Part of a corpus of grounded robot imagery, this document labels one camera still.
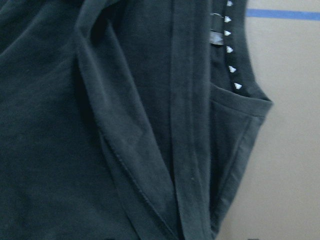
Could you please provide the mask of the black graphic t-shirt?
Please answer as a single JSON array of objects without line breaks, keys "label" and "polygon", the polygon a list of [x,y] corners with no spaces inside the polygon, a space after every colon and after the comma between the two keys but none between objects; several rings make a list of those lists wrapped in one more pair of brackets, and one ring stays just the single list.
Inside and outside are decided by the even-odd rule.
[{"label": "black graphic t-shirt", "polygon": [[1,1],[1,239],[214,240],[273,104],[246,8]]}]

